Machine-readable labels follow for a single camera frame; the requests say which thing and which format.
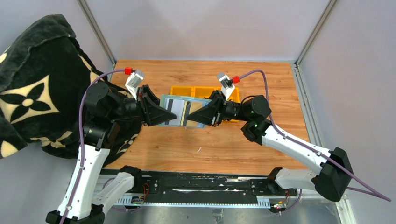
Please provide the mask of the mint green card holder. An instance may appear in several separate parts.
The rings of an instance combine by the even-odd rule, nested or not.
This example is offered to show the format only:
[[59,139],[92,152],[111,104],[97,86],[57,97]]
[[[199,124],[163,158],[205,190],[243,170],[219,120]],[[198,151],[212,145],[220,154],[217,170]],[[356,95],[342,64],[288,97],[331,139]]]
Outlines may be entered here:
[[201,109],[210,103],[209,99],[195,98],[187,96],[176,95],[162,95],[160,98],[160,106],[167,111],[176,115],[175,119],[165,121],[159,126],[177,127],[183,126],[185,128],[205,128],[206,125],[196,121],[188,120],[187,116],[190,113]]

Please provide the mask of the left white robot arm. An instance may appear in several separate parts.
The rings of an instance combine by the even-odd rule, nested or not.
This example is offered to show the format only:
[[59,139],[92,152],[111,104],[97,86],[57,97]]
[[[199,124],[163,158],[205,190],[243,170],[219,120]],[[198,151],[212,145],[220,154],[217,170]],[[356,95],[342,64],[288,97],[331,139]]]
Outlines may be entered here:
[[62,203],[46,216],[49,224],[102,224],[119,198],[127,191],[137,193],[143,187],[141,170],[124,166],[110,183],[94,194],[99,174],[120,131],[119,122],[137,119],[145,125],[156,126],[176,118],[159,105],[159,99],[148,85],[139,87],[136,97],[125,98],[104,82],[92,84],[80,108],[91,117],[78,123],[78,160]]

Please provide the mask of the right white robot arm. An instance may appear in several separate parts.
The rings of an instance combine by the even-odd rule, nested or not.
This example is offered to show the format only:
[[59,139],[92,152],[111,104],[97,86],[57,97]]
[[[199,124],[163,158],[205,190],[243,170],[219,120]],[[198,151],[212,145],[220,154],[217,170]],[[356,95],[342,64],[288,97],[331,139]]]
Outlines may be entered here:
[[333,202],[341,200],[353,174],[347,152],[313,145],[289,134],[269,119],[272,110],[263,95],[250,96],[240,103],[227,101],[220,91],[213,91],[209,103],[186,116],[187,120],[218,126],[224,120],[241,120],[243,135],[250,142],[276,149],[304,164],[306,170],[274,168],[267,190],[278,195],[285,189],[317,191]]

